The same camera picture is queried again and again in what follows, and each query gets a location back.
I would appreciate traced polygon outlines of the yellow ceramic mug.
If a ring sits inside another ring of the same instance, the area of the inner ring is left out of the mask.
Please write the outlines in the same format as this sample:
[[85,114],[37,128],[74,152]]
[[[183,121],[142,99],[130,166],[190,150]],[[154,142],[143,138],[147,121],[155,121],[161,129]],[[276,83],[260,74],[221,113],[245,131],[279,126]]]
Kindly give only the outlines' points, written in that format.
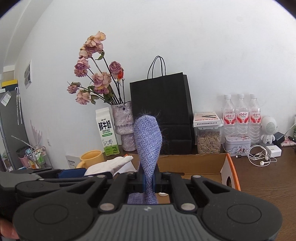
[[76,168],[85,168],[88,169],[89,167],[104,162],[104,155],[103,152],[100,150],[92,150],[89,152],[84,153],[80,157],[80,162],[76,166]]

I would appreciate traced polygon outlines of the red cardboard box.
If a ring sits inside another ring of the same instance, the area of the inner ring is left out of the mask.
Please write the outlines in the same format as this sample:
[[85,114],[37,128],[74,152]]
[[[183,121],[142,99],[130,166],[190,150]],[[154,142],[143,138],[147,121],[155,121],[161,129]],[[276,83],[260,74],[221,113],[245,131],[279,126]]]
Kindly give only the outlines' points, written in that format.
[[[137,171],[132,174],[129,172],[118,174],[112,180],[109,190],[103,198],[103,201],[112,204],[112,211],[118,211],[123,204],[128,204],[128,197],[131,193],[145,192],[145,175],[140,164],[139,155],[130,156],[133,156],[133,160],[138,160]],[[183,179],[190,179],[194,175],[203,176],[225,186],[240,190],[236,169],[229,154],[159,155],[152,181],[153,191],[158,203],[131,204],[131,206],[156,207],[160,205],[173,205],[169,194],[166,197],[161,197],[159,192],[162,191],[158,187],[154,187],[154,180],[157,175],[165,172],[177,173]]]

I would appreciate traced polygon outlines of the white milk carton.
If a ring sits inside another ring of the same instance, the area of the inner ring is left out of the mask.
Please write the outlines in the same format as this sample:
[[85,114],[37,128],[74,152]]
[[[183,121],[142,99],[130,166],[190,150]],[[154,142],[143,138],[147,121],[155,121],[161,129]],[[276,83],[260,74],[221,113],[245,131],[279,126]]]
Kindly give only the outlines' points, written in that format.
[[109,108],[97,109],[95,113],[105,155],[120,154]]

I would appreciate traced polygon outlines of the white robot speaker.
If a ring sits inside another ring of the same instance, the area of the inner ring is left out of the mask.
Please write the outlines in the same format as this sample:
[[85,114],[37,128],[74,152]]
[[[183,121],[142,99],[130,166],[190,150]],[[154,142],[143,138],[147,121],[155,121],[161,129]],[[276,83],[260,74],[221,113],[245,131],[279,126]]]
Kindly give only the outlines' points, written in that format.
[[261,140],[264,144],[271,144],[275,140],[274,134],[278,129],[276,120],[271,116],[265,116],[261,121]]

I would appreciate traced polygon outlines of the black paper bag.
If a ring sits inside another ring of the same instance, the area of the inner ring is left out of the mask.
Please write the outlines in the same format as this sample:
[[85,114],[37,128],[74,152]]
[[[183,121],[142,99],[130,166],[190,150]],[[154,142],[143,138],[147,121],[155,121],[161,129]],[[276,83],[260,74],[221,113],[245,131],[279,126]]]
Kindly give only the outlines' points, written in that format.
[[144,80],[131,82],[130,95],[135,118],[143,114],[157,119],[163,135],[161,154],[191,154],[195,145],[193,130],[193,109],[187,75],[166,73],[166,64],[161,56],[156,56],[148,73],[154,72],[159,60],[161,76],[148,76]]

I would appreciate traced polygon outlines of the decorated tin box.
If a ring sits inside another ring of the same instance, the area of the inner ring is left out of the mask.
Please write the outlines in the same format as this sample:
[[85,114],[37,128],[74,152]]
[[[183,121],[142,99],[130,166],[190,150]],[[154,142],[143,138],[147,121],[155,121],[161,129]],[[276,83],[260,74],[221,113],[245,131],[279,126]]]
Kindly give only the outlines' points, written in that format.
[[223,147],[231,157],[246,156],[251,146],[251,139],[247,135],[226,135]]

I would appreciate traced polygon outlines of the white bottle cap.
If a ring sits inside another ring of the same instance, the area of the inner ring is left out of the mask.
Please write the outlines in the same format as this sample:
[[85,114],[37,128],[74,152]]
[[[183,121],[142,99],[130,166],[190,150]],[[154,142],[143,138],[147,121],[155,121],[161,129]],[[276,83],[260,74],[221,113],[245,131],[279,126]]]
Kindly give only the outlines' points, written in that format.
[[164,192],[159,192],[159,196],[166,197],[166,196],[168,196],[168,194],[167,193],[164,193]]

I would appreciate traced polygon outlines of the white earphones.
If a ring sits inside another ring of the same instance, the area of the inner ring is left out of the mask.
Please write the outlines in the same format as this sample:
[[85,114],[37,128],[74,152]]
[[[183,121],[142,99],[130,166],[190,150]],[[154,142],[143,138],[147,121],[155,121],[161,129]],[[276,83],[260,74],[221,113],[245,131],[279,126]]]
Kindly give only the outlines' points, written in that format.
[[[252,154],[251,151],[253,149],[260,148],[256,154]],[[248,161],[256,166],[256,167],[266,167],[269,166],[271,163],[276,163],[278,160],[275,157],[270,156],[267,149],[261,145],[253,145],[246,151],[246,156]]]

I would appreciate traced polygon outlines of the dried pink flowers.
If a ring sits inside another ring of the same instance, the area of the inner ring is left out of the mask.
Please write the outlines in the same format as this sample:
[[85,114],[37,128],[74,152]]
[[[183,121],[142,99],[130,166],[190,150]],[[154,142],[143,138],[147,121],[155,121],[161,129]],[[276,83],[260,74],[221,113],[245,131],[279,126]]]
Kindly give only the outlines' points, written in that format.
[[75,101],[81,105],[96,104],[102,100],[109,105],[125,104],[125,71],[117,61],[108,63],[105,58],[103,41],[106,35],[97,32],[89,36],[79,50],[79,58],[74,66],[78,78],[87,78],[86,86],[81,82],[71,82],[67,87],[69,94],[76,94]]

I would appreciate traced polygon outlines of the white paper box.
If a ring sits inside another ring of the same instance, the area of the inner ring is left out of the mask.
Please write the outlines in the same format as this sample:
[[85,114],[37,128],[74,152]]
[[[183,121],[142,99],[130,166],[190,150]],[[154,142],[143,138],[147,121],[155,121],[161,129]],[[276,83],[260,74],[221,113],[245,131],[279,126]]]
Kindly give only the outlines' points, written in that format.
[[218,126],[221,120],[215,112],[194,113],[193,127],[199,126]]

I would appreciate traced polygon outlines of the white charger block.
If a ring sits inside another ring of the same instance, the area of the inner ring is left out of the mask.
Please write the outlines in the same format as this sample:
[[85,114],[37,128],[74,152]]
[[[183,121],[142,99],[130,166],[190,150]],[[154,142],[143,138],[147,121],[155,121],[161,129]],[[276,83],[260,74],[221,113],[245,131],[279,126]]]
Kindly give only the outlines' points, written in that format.
[[267,153],[270,157],[277,158],[281,156],[282,150],[276,145],[266,146]]

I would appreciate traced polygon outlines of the purple flower vase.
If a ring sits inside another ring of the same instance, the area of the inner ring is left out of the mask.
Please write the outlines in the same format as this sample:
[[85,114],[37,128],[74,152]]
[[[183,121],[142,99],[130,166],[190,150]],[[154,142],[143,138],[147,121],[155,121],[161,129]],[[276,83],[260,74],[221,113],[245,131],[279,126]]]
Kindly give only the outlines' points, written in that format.
[[134,119],[132,114],[132,102],[112,105],[112,116],[114,119],[115,132],[120,135],[121,145],[124,151],[136,150],[134,139]]

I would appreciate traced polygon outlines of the purple fabric pouch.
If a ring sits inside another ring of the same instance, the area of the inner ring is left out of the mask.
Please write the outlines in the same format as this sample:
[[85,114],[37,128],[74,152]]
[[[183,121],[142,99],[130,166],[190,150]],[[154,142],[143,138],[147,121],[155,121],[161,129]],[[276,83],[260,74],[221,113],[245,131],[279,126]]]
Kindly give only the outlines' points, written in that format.
[[163,138],[156,118],[150,115],[139,117],[134,123],[134,137],[145,175],[145,192],[130,194],[127,202],[128,204],[157,204],[152,181]]

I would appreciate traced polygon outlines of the white leaflet board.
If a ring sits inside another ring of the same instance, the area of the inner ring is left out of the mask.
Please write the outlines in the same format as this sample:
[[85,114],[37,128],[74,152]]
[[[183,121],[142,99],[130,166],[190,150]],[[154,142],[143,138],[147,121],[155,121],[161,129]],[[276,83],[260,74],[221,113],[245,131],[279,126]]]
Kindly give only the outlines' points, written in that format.
[[80,158],[76,156],[66,155],[66,160],[68,162],[70,169],[75,169],[77,165],[80,163]]

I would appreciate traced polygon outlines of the water bottle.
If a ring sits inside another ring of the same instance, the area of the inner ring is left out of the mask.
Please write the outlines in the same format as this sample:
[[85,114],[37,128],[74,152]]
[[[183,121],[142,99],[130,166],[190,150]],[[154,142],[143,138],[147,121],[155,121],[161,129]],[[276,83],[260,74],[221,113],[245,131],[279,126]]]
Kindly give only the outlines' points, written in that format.
[[237,94],[237,106],[236,106],[236,125],[238,135],[247,135],[248,123],[249,123],[249,111],[245,103],[244,94]]
[[248,135],[252,144],[260,142],[261,108],[255,94],[250,94]]
[[223,119],[223,134],[234,135],[236,128],[236,112],[235,106],[232,102],[232,96],[230,94],[224,95],[224,106],[222,108],[222,119]]

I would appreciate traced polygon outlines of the clear seed container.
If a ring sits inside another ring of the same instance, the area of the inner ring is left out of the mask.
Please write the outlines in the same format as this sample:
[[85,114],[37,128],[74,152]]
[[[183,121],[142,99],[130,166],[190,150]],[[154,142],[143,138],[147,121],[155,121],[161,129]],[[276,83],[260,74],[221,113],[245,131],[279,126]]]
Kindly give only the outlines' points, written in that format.
[[223,125],[194,126],[197,151],[199,154],[217,154],[221,149]]

